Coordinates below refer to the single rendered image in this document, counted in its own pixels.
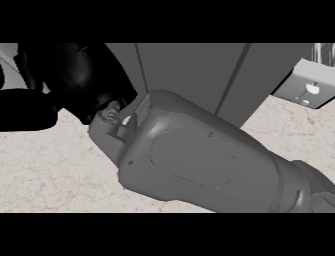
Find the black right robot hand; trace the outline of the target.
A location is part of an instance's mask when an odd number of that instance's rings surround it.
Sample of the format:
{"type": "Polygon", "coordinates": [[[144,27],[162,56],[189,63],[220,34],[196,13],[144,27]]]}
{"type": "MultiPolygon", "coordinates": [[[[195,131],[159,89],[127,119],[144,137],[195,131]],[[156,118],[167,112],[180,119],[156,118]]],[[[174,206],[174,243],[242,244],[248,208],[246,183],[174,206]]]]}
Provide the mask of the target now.
{"type": "Polygon", "coordinates": [[[0,132],[38,131],[65,109],[82,124],[119,123],[137,92],[108,48],[87,43],[20,43],[13,62],[25,82],[4,87],[0,64],[0,132]]]}

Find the grey cabinet door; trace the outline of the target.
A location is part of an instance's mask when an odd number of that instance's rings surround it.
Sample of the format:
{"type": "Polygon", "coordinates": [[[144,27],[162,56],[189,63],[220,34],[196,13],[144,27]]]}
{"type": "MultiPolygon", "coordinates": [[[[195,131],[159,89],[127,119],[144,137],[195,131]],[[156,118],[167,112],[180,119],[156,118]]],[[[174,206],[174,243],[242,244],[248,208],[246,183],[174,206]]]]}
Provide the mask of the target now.
{"type": "Polygon", "coordinates": [[[174,92],[242,126],[288,76],[307,43],[111,43],[137,96],[174,92]]]}

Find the silver toaster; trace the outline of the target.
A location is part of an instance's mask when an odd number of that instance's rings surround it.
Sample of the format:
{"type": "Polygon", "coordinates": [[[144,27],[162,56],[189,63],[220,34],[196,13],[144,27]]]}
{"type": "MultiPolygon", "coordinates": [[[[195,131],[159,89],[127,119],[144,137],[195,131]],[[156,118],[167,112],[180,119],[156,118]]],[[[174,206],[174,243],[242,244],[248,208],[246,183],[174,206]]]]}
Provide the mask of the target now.
{"type": "Polygon", "coordinates": [[[319,109],[335,99],[335,43],[314,43],[271,95],[319,109]]]}

